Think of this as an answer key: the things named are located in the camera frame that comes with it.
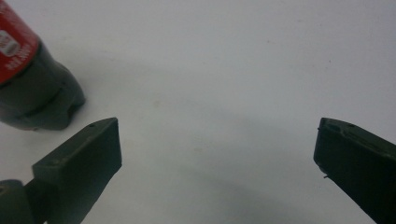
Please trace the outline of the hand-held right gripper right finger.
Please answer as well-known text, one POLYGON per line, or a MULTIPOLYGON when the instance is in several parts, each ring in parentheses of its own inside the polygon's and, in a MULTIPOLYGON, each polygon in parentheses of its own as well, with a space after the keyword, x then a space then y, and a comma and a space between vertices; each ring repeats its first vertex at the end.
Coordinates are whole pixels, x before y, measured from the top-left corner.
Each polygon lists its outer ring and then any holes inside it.
POLYGON ((357 125, 323 118, 313 159, 376 224, 396 224, 395 144, 357 125))

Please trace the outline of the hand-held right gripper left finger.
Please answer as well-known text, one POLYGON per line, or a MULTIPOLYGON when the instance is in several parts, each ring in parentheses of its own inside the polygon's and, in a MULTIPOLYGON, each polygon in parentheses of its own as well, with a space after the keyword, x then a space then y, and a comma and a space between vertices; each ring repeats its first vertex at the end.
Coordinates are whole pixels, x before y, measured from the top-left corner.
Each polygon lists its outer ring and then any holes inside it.
POLYGON ((86 126, 33 165, 25 189, 35 224, 80 224, 120 168, 118 120, 86 126))

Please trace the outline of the cola bottle with red label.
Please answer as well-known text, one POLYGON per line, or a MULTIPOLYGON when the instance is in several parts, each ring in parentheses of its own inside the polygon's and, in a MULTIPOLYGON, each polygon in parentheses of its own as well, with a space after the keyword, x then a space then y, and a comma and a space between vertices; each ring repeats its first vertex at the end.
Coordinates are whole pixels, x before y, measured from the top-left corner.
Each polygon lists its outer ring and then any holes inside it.
POLYGON ((22 130, 61 130, 84 103, 70 71, 0 0, 0 121, 22 130))

